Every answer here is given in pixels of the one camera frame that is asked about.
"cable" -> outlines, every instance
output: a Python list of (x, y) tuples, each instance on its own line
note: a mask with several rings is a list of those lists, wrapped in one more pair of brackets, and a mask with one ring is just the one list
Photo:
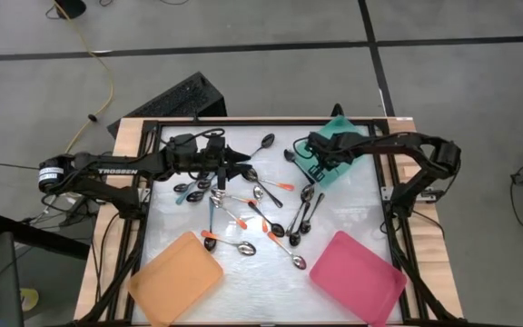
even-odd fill
[(184, 5), (184, 4), (186, 4), (186, 3), (189, 2), (189, 0), (185, 0), (185, 1), (180, 2), (180, 3), (170, 3), (170, 2), (168, 2), (168, 1), (164, 1), (164, 0), (159, 0), (159, 1), (162, 2), (162, 3), (164, 3), (164, 4), (167, 4), (167, 5)]
[(5, 267), (3, 267), (0, 271), (0, 276), (2, 273), (4, 273), (5, 270), (7, 270), (7, 268), (9, 268), (10, 266), (12, 266), (14, 263), (16, 263), (20, 258), (22, 258), (24, 255), (26, 255), (28, 252), (32, 251), (34, 249), (34, 247), (31, 247), (27, 250), (25, 250), (24, 253), (21, 253), (20, 255), (18, 255), (17, 257), (15, 257), (10, 263), (6, 264)]
[(98, 302), (100, 300), (100, 293), (98, 292), (98, 288), (100, 288), (100, 270), (98, 269), (98, 260), (96, 259), (96, 247), (94, 246), (94, 222), (92, 219), (90, 220), (90, 223), (92, 224), (92, 235), (90, 236), (90, 247), (92, 247), (92, 256), (94, 258), (94, 271), (96, 272), (96, 298), (95, 301)]
[[(382, 226), (384, 226), (384, 224), (385, 224), (385, 222), (383, 221), (383, 222), (379, 225), (379, 231), (380, 231), (381, 233), (383, 233), (383, 234), (386, 235), (386, 234), (387, 234), (387, 231), (386, 231), (386, 230), (385, 230), (385, 231), (382, 230)], [(398, 225), (397, 228), (395, 229), (395, 233), (398, 232), (399, 229), (400, 229), (400, 225)]]
[(108, 6), (111, 5), (114, 2), (114, 0), (108, 0), (107, 2), (103, 3), (102, 0), (98, 0), (98, 4), (101, 6)]
[(0, 166), (13, 167), (13, 168), (19, 168), (19, 169), (40, 170), (39, 168), (35, 168), (35, 167), (22, 166), (19, 164), (10, 164), (10, 163), (0, 163)]
[[(101, 114), (107, 107), (108, 105), (112, 102), (113, 100), (113, 96), (114, 96), (114, 79), (113, 79), (113, 72), (110, 70), (110, 68), (108, 68), (108, 66), (102, 61), (102, 59), (100, 59), (98, 56), (96, 56), (96, 54), (94, 54), (94, 52), (92, 50), (90, 50), (90, 46), (88, 46), (88, 43), (86, 42), (86, 40), (84, 39), (84, 36), (82, 35), (82, 33), (80, 32), (80, 30), (78, 29), (78, 26), (76, 26), (76, 24), (72, 21), (72, 19), (70, 19), (70, 17), (68, 16), (68, 14), (65, 12), (65, 10), (57, 3), (56, 0), (54, 0), (54, 6), (57, 8), (57, 10), (59, 10), (62, 15), (64, 15), (65, 19), (72, 25), (72, 27), (74, 28), (75, 32), (78, 33), (78, 36), (80, 36), (80, 40), (82, 41), (82, 45), (84, 45), (84, 48), (86, 49), (86, 52), (94, 59), (98, 60), (98, 62), (104, 67), (104, 70), (106, 71), (106, 73), (108, 74), (108, 81), (110, 83), (110, 95), (108, 96), (108, 99), (106, 99), (106, 101), (104, 102), (104, 104), (100, 107), (100, 109), (94, 113), (94, 116), (97, 116), (98, 114)], [(66, 147), (65, 149), (65, 152), (66, 153), (69, 153), (70, 150), (72, 149), (72, 147), (74, 146), (74, 144), (76, 143), (76, 141), (78, 140), (78, 138), (80, 137), (80, 135), (84, 132), (84, 130), (86, 129), (86, 127), (88, 127), (88, 125), (90, 124), (90, 122), (92, 122), (92, 120), (88, 119), (88, 121), (80, 128), (80, 130), (78, 131), (78, 133), (76, 133), (76, 135), (74, 136), (74, 138), (72, 139), (72, 141), (70, 141), (70, 143), (68, 144), (68, 146)]]
[(56, 17), (50, 16), (50, 13), (52, 12), (52, 10), (54, 10), (54, 8), (55, 8), (55, 5), (52, 5), (52, 7), (45, 12), (45, 17), (47, 19), (60, 19), (60, 16), (56, 16)]
[(509, 184), (509, 201), (512, 204), (512, 210), (514, 212), (514, 216), (516, 216), (516, 220), (518, 223), (523, 227), (523, 222), (519, 219), (518, 211), (516, 210), (516, 204), (514, 203), (514, 180), (513, 177), (519, 175), (523, 170), (523, 165), (518, 169), (518, 171), (511, 175), (512, 181)]
[(441, 226), (440, 223), (436, 222), (434, 219), (432, 219), (431, 217), (429, 217), (423, 213), (419, 213), (414, 210), (413, 210), (413, 212), (418, 214), (421, 218), (424, 218), (424, 219), (428, 220), (430, 223), (436, 225), (441, 230), (441, 234), (443, 235), (443, 239), (445, 240), (445, 230), (443, 230), (443, 226)]
[(104, 257), (104, 245), (106, 243), (106, 235), (108, 234), (110, 226), (113, 224), (114, 219), (116, 219), (116, 217), (118, 217), (118, 213), (115, 213), (114, 216), (110, 219), (110, 222), (108, 222), (108, 225), (106, 225), (106, 230), (104, 230), (104, 235), (102, 236), (102, 241), (100, 243), (100, 260), (98, 261), (100, 268), (98, 269), (98, 282), (96, 283), (96, 299), (100, 299), (100, 294), (102, 293), (102, 288), (100, 287), (100, 276), (102, 276), (102, 260)]

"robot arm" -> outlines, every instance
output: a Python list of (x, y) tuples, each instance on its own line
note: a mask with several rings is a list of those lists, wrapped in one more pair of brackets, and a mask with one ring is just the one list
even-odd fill
[(222, 134), (203, 134), (207, 146), (198, 151), (196, 135), (182, 134), (171, 138), (154, 154), (140, 157), (62, 154), (40, 163), (39, 189), (46, 194), (74, 192), (112, 203), (121, 218), (140, 219), (147, 212), (141, 206), (138, 191), (131, 186), (116, 188), (100, 179), (106, 174), (139, 175), (153, 181), (166, 181), (174, 173), (217, 173), (218, 187), (252, 168), (243, 164), (250, 156), (225, 145)]
[[(425, 155), (422, 146), (432, 147), (430, 156)], [(411, 215), (418, 194), (437, 179), (455, 176), (461, 165), (461, 150), (453, 142), (418, 133), (366, 137), (347, 132), (334, 134), (330, 139), (310, 133), (305, 149), (318, 161), (313, 167), (315, 169), (312, 169), (315, 176), (321, 175), (323, 170), (330, 171), (341, 163), (352, 164), (354, 159), (363, 154), (406, 154), (413, 158), (421, 169), (408, 182), (395, 186), (386, 203), (394, 217), (405, 219)], [(400, 248), (395, 233), (389, 233), (389, 236), (392, 256), (410, 277), (415, 289), (420, 292), (437, 319), (455, 322), (455, 325), (466, 325), (465, 320), (453, 316), (435, 298), (420, 278), (410, 258)]]
[[(422, 146), (433, 148), (427, 156)], [(390, 197), (392, 213), (410, 216), (417, 195), (437, 179), (447, 179), (459, 170), (461, 150), (453, 142), (419, 133), (397, 133), (385, 136), (362, 136), (358, 133), (334, 134), (330, 139), (310, 133), (306, 150), (318, 160), (318, 169), (330, 171), (341, 163), (352, 161), (363, 154), (406, 154), (420, 166), (419, 172), (408, 182), (400, 183)]]

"metal spoon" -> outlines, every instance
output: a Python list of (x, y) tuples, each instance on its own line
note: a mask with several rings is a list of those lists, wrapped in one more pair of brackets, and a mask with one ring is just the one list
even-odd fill
[(273, 140), (275, 140), (275, 138), (276, 135), (274, 134), (267, 134), (263, 136), (263, 138), (261, 139), (260, 147), (257, 150), (255, 150), (252, 154), (250, 154), (250, 157), (253, 157), (253, 155), (258, 153), (258, 151), (260, 151), (261, 149), (269, 148), (273, 144)]
[(246, 224), (243, 220), (237, 218), (237, 216), (235, 216), (235, 214), (233, 214), (233, 213), (231, 213), (229, 210), (225, 209), (225, 208), (223, 207), (223, 204), (222, 204), (221, 202), (215, 201), (215, 199), (213, 199), (213, 198), (212, 198), (212, 202), (213, 202), (213, 205), (215, 205), (215, 208), (217, 208), (217, 209), (220, 209), (220, 208), (223, 209), (227, 214), (229, 214), (229, 215), (233, 218), (233, 220), (234, 220), (237, 224), (240, 225), (240, 227), (241, 227), (242, 229), (247, 229), (247, 224)]
[(293, 191), (295, 186), (292, 185), (292, 184), (288, 184), (288, 183), (278, 183), (278, 182), (273, 182), (273, 181), (268, 181), (268, 180), (264, 180), (262, 178), (258, 178), (258, 180), (260, 182), (264, 182), (264, 183), (268, 183), (268, 184), (272, 184), (272, 185), (275, 185), (275, 186), (278, 186), (284, 190), (288, 190), (288, 191)]
[(187, 194), (189, 194), (189, 192), (193, 189), (193, 187), (197, 184), (197, 182), (191, 182), (187, 185), (187, 190), (179, 195), (179, 197), (177, 198), (177, 200), (175, 201), (175, 203), (177, 203), (177, 205), (181, 205), (181, 203), (183, 203), (185, 197), (187, 197)]
[(310, 231), (311, 225), (310, 225), (310, 219), (312, 219), (312, 216), (314, 215), (314, 212), (316, 211), (316, 208), (318, 208), (318, 204), (324, 200), (324, 196), (326, 196), (324, 193), (320, 193), (318, 195), (318, 200), (316, 200), (316, 204), (314, 204), (314, 209), (312, 209), (312, 212), (310, 213), (310, 217), (308, 217), (308, 220), (304, 220), (302, 218), (300, 223), (300, 231), (301, 233), (308, 233)]
[(268, 194), (270, 199), (276, 204), (276, 206), (278, 208), (282, 208), (283, 207), (283, 203), (280, 200), (278, 200), (277, 197), (273, 196), (273, 194), (270, 193), (270, 191), (268, 191), (268, 189), (263, 187), (262, 183), (260, 183), (260, 181), (258, 180), (258, 173), (255, 171), (255, 169), (252, 168), (252, 169), (248, 170), (247, 172), (242, 173), (242, 176), (247, 181), (256, 182), (263, 189), (263, 191)]
[[(253, 197), (258, 201), (258, 203), (262, 199), (263, 190), (261, 189), (260, 186), (258, 186), (258, 185), (253, 186)], [(261, 219), (261, 229), (263, 230), (264, 233), (268, 232), (268, 224), (265, 222), (265, 219)]]
[(250, 202), (253, 202), (254, 204), (258, 203), (258, 201), (254, 200), (254, 199), (241, 198), (241, 197), (233, 196), (233, 195), (227, 194), (227, 193), (221, 195), (218, 189), (211, 189), (211, 193), (213, 194), (213, 196), (218, 197), (218, 198), (228, 197), (230, 199), (237, 200), (237, 201), (243, 202), (243, 203), (250, 203)]
[[(301, 216), (301, 222), (304, 221), (304, 217), (306, 216), (306, 213), (308, 213), (308, 210), (310, 210), (310, 202), (304, 203), (304, 213)], [(290, 234), (290, 238), (288, 239), (291, 246), (298, 246), (301, 242), (301, 234), (300, 234), (300, 226), (298, 226), (298, 229), (295, 233)]]
[(187, 191), (187, 189), (189, 188), (189, 184), (187, 183), (180, 183), (180, 184), (177, 184), (173, 187), (173, 191), (177, 192), (177, 193), (184, 193)]
[(215, 239), (219, 242), (223, 242), (223, 243), (226, 243), (229, 245), (233, 245), (237, 248), (237, 251), (239, 251), (243, 255), (252, 256), (257, 252), (255, 250), (255, 246), (253, 246), (253, 244), (251, 244), (249, 242), (245, 242), (245, 241), (241, 241), (239, 243), (228, 242), (228, 241), (221, 239), (219, 236), (215, 235), (214, 233), (209, 233), (207, 231), (201, 231), (201, 236)]
[(247, 203), (247, 205), (249, 205), (250, 208), (252, 208), (258, 215), (260, 215), (261, 218), (263, 218), (266, 222), (268, 222), (272, 233), (274, 233), (278, 237), (283, 237), (283, 235), (284, 235), (283, 227), (279, 223), (270, 222), (270, 220), (263, 215), (263, 213), (260, 211), (260, 209), (258, 209), (258, 207), (255, 206), (255, 204)]
[(288, 150), (288, 149), (284, 149), (283, 150), (283, 157), (286, 158), (286, 161), (288, 163), (295, 164), (300, 169), (300, 171), (304, 174), (304, 176), (306, 176), (306, 178), (308, 179), (308, 182), (310, 182), (311, 184), (316, 183), (316, 182), (314, 182), (313, 179), (311, 179), (311, 177), (308, 176), (308, 174), (306, 172), (304, 172), (302, 167), (300, 167), (300, 165), (298, 163), (296, 163), (296, 153), (294, 151)]
[(207, 190), (209, 187), (211, 187), (210, 179), (206, 179), (204, 181), (197, 182), (197, 188), (200, 190)]
[(291, 261), (298, 269), (306, 269), (306, 261), (304, 260), (304, 258), (300, 257), (299, 255), (295, 255), (290, 250), (286, 249), (280, 242), (280, 240), (278, 240), (276, 235), (274, 235), (273, 233), (268, 233), (268, 237), (270, 237), (272, 241), (276, 242), (286, 253), (290, 255)]
[(187, 195), (187, 202), (189, 202), (189, 203), (199, 202), (200, 200), (203, 199), (204, 196), (205, 196), (204, 191), (191, 192), (191, 193), (189, 193), (189, 195)]
[[(213, 203), (213, 200), (209, 199), (209, 232), (213, 233), (213, 209), (215, 208), (215, 204)], [(203, 246), (205, 246), (205, 249), (207, 251), (211, 252), (215, 248), (215, 245), (217, 244), (217, 241), (211, 237), (205, 237), (205, 240), (203, 241)]]
[(294, 228), (294, 224), (296, 224), (296, 221), (298, 220), (298, 216), (300, 215), (301, 208), (304, 206), (305, 203), (309, 202), (313, 196), (314, 196), (314, 184), (308, 184), (308, 185), (304, 186), (304, 188), (301, 190), (301, 193), (300, 193), (300, 199), (301, 199), (300, 208), (298, 208), (298, 212), (294, 216), (294, 219), (292, 219), (291, 223), (288, 225), (288, 229), (286, 230), (286, 235), (290, 236), (290, 234)]

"plastic tray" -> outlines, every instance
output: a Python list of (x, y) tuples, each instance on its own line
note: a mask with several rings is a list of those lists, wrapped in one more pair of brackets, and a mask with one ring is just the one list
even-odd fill
[(384, 325), (407, 278), (395, 267), (337, 232), (310, 271), (329, 296), (372, 325)]

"orange handle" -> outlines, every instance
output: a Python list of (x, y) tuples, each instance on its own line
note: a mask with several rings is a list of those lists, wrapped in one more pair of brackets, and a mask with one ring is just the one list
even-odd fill
[(278, 183), (277, 186), (281, 187), (284, 190), (288, 190), (288, 191), (293, 191), (294, 190), (294, 185), (292, 185), (292, 184)]
[(242, 229), (247, 229), (247, 223), (245, 223), (243, 220), (236, 219), (235, 221), (241, 226)]
[(278, 240), (278, 236), (276, 236), (274, 233), (269, 232), (268, 237), (271, 238), (272, 241), (276, 242), (277, 244), (281, 245), (280, 240)]
[(213, 238), (215, 240), (219, 240), (219, 236), (215, 235), (214, 233), (207, 232), (205, 230), (201, 231), (201, 236), (202, 237)]
[(241, 201), (243, 203), (253, 203), (255, 205), (258, 205), (258, 201), (254, 200), (254, 199), (239, 199), (239, 201)]

